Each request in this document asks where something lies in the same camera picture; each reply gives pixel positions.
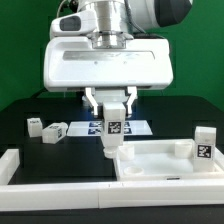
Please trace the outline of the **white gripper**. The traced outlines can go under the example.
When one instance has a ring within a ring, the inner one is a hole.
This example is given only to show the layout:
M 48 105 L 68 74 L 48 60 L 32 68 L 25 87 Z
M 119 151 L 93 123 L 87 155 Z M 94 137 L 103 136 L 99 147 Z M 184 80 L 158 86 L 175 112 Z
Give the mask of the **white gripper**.
M 123 9 L 84 9 L 52 21 L 44 57 L 44 86 L 50 91 L 84 90 L 98 116 L 92 89 L 127 87 L 132 116 L 137 87 L 164 89 L 173 80 L 165 39 L 136 39 Z

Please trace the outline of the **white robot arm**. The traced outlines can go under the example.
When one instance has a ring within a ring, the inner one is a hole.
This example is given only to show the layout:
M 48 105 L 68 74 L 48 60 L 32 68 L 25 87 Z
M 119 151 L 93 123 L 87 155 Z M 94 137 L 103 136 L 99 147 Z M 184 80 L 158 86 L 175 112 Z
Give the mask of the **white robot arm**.
M 97 113 L 109 101 L 132 113 L 139 89 L 162 90 L 173 80 L 170 45 L 150 32 L 176 25 L 193 0 L 69 0 L 77 10 L 50 26 L 44 86 L 82 91 Z

